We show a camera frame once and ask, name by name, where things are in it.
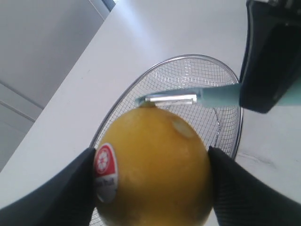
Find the white countertop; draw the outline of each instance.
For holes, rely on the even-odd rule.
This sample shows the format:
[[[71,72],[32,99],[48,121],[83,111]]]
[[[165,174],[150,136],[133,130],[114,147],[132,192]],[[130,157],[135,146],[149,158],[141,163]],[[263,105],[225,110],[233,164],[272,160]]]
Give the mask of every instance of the white countertop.
[[[154,64],[202,54],[239,75],[246,33],[245,1],[120,1],[0,173],[0,208],[48,181],[88,147],[117,98]],[[245,111],[237,156],[248,171],[299,202],[300,112]]]

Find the yellow lemon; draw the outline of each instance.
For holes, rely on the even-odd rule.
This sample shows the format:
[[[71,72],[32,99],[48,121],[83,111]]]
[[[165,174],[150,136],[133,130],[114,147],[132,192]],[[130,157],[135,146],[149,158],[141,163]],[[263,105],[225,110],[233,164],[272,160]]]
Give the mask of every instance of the yellow lemon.
[[[96,206],[109,226],[199,226],[212,209],[206,148],[171,112],[141,107],[117,118],[94,169]]]

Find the fruit sticker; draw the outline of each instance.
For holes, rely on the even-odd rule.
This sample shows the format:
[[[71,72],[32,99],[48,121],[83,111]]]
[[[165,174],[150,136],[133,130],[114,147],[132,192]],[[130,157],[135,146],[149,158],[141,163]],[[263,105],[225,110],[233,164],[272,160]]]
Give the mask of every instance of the fruit sticker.
[[[118,166],[114,149],[103,144],[94,159],[96,195],[100,201],[110,203],[115,198],[118,185]]]

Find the wire mesh strainer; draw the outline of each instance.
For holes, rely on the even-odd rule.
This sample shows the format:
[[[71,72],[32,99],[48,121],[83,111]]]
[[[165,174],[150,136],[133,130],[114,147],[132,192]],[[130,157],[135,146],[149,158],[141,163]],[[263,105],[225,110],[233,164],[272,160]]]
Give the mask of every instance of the wire mesh strainer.
[[[183,55],[153,66],[140,76],[119,98],[100,125],[91,146],[97,147],[109,125],[123,113],[135,108],[135,99],[156,91],[178,88],[224,86],[238,83],[234,72],[224,63],[203,55]],[[201,105],[162,107],[184,118],[208,148],[216,146],[235,158],[242,126],[240,107],[204,108]],[[91,226],[104,223],[94,210]]]

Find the white wall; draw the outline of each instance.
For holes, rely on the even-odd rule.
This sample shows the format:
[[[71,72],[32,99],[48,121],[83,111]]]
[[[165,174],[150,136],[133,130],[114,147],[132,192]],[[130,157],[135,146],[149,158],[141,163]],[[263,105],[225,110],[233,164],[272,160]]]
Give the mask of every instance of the white wall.
[[[88,0],[0,1],[0,171],[108,13]]]

